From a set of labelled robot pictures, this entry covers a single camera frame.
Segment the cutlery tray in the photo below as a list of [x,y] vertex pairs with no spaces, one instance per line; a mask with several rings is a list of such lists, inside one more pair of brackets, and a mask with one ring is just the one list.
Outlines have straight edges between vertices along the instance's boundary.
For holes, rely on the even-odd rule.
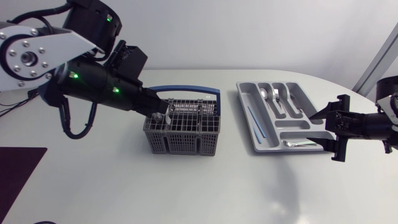
[[[243,107],[246,121],[249,125],[254,150],[257,152],[303,152],[323,151],[321,145],[314,146],[285,146],[282,141],[292,143],[308,141],[307,138],[334,139],[333,135],[325,131],[322,119],[309,120],[317,109],[295,82],[237,82],[239,99]],[[267,92],[265,100],[260,89]],[[275,98],[275,89],[279,92],[279,101]],[[257,140],[254,129],[259,127],[251,114],[251,108],[263,133]]]

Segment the gray plastic basket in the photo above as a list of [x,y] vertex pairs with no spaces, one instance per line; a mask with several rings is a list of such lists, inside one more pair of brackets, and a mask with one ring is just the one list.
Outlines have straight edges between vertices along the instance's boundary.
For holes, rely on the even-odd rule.
[[144,132],[154,154],[214,156],[220,133],[220,91],[202,86],[157,86],[156,91],[199,91],[217,100],[165,100],[171,124],[146,118]]

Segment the metal bracket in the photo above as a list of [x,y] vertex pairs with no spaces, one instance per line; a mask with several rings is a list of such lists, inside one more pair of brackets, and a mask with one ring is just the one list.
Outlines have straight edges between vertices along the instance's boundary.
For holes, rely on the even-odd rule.
[[377,104],[381,107],[381,109],[386,113],[388,118],[391,120],[391,122],[394,125],[398,125],[398,118],[394,110],[392,109],[391,101],[395,100],[395,97],[397,96],[387,96],[384,97],[383,99],[380,99],[377,101]]

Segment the blue utensil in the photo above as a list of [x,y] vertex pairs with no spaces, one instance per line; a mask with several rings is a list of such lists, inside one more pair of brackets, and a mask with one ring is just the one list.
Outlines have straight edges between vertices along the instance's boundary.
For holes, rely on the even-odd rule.
[[260,123],[259,123],[259,121],[257,120],[256,115],[254,115],[254,113],[253,113],[253,111],[251,110],[250,106],[248,106],[248,108],[249,108],[249,111],[250,111],[250,113],[251,113],[251,116],[253,117],[254,121],[256,122],[257,127],[259,127],[259,129],[260,129],[260,132],[261,132],[261,134],[262,134],[262,137],[266,138],[266,134],[265,134],[264,130],[262,130],[262,128],[261,128],[261,126],[260,126]]

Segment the white wall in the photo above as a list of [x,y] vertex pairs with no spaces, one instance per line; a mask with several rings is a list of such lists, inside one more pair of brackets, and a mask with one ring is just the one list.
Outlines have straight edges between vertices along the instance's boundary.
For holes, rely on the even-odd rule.
[[[120,38],[149,56],[146,68],[280,69],[347,88],[398,21],[396,0],[104,2],[122,19]],[[2,0],[0,21],[63,3]],[[50,22],[61,26],[64,18],[53,16]]]

